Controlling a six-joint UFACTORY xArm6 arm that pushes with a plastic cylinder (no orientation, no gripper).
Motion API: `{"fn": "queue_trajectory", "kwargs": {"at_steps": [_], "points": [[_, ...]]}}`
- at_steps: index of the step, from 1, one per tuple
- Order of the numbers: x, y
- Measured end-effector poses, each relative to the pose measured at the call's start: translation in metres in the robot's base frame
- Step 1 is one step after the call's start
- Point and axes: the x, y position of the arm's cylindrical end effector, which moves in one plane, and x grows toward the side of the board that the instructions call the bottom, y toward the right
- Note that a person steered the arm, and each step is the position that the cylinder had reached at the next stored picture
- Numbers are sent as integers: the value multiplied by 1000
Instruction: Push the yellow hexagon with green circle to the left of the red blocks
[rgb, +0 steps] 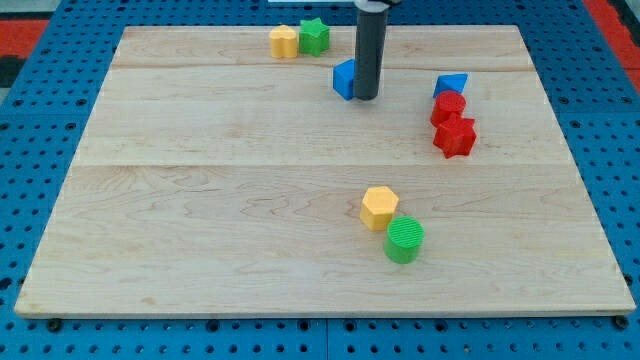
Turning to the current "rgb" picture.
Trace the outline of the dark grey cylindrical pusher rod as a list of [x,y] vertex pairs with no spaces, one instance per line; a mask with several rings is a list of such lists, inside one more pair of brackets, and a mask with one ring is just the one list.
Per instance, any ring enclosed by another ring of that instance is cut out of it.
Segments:
[[355,2],[357,9],[353,92],[373,100],[379,91],[389,6],[384,2]]

